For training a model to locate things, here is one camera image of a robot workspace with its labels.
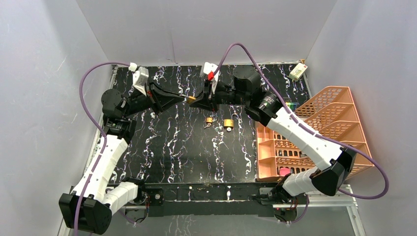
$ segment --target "red tag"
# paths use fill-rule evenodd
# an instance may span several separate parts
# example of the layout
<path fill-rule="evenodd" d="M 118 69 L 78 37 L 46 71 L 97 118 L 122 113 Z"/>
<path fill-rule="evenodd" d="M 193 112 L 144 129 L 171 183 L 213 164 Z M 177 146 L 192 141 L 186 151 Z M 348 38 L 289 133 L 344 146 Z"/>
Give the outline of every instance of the red tag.
<path fill-rule="evenodd" d="M 212 80 L 214 78 L 214 74 L 213 74 L 213 72 L 210 72 L 208 75 L 207 75 L 207 79 L 208 80 Z"/>

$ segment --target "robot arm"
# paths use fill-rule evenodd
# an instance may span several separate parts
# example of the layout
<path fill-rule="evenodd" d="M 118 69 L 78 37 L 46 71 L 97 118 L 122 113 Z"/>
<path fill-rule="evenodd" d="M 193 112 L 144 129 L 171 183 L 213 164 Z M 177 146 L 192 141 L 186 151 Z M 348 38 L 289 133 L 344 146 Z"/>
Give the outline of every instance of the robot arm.
<path fill-rule="evenodd" d="M 234 69 L 234 87 L 216 81 L 217 86 L 213 88 L 212 83 L 216 78 L 211 76 L 210 71 L 204 71 L 202 75 L 208 77 L 204 89 L 190 103 L 190 107 L 217 111 L 219 104 L 245 105 L 245 112 L 252 119 L 285 136 L 316 164 L 310 170 L 285 176 L 271 192 L 268 197 L 270 200 L 288 202 L 298 194 L 315 190 L 329 196 L 336 194 L 352 170 L 355 152 L 315 137 L 317 131 L 294 113 L 287 113 L 283 108 L 285 104 L 281 104 L 275 94 L 262 89 L 261 76 L 251 65 Z M 302 129 L 291 120 L 292 117 L 297 118 L 299 123 L 308 127 L 315 135 Z"/>
<path fill-rule="evenodd" d="M 137 89 L 131 96 L 124 97 L 116 89 L 105 91 L 101 97 L 103 105 L 104 131 L 107 145 L 103 152 L 97 152 L 81 181 L 70 194 L 62 194 L 59 206 L 64 221 L 69 228 L 74 228 L 76 205 L 82 199 L 78 228 L 95 234 L 103 234 L 110 225 L 112 215 L 130 201 L 143 202 L 145 199 L 145 182 L 136 178 L 125 178 L 115 189 L 106 193 L 112 172 L 123 153 L 126 151 L 136 128 L 136 121 L 130 115 L 148 108 L 158 114 L 184 100 L 178 93 L 163 90 L 149 79 L 148 70 L 139 67 L 133 76 L 133 86 Z"/>

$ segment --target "small box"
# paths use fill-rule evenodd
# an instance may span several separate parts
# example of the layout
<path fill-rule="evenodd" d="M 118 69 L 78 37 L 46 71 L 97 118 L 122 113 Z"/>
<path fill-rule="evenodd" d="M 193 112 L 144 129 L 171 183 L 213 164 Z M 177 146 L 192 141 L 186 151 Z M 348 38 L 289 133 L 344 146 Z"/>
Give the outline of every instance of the small box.
<path fill-rule="evenodd" d="M 301 76 L 304 74 L 305 70 L 307 69 L 307 66 L 303 63 L 298 63 L 295 68 L 290 72 L 290 77 L 294 81 L 298 81 Z"/>

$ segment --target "black marble surface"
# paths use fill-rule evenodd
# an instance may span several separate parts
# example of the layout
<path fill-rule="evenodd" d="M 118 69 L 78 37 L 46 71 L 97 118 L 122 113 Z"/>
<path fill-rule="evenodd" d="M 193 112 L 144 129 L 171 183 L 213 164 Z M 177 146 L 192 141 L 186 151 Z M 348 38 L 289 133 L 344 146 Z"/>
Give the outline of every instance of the black marble surface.
<path fill-rule="evenodd" d="M 294 64 L 268 64 L 261 68 L 282 96 L 301 105 L 309 95 L 304 81 L 287 77 Z M 219 80 L 231 84 L 234 65 L 221 68 Z M 149 76 L 164 89 L 196 96 L 203 87 L 200 66 L 148 67 Z M 133 91 L 132 74 L 119 68 L 113 88 L 126 95 Z M 205 118 L 213 126 L 204 129 Z M 136 114 L 136 132 L 113 171 L 110 183 L 124 177 L 148 183 L 254 182 L 256 179 L 255 124 L 242 106 L 221 105 L 217 113 L 178 103 L 156 116 L 152 110 Z M 223 120 L 235 120 L 232 132 Z"/>

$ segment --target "white wall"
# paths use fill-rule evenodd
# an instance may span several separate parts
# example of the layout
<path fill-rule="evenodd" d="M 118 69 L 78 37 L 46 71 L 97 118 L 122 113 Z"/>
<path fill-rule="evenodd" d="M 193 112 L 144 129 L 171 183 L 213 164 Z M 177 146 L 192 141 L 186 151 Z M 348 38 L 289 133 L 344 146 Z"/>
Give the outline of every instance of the white wall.
<path fill-rule="evenodd" d="M 308 58 L 313 94 L 350 86 L 374 159 L 390 189 L 358 201 L 369 236 L 416 235 L 417 1 L 339 0 Z M 377 170 L 351 181 L 357 194 L 383 188 Z"/>
<path fill-rule="evenodd" d="M 336 0 L 77 0 L 110 60 L 220 61 L 243 43 L 256 61 L 306 58 Z M 227 63 L 250 62 L 241 49 Z"/>
<path fill-rule="evenodd" d="M 78 84 L 103 61 L 76 1 L 1 1 L 0 235 L 57 234 L 58 200 L 82 176 L 95 132 Z M 95 117 L 109 79 L 104 68 L 86 82 Z"/>

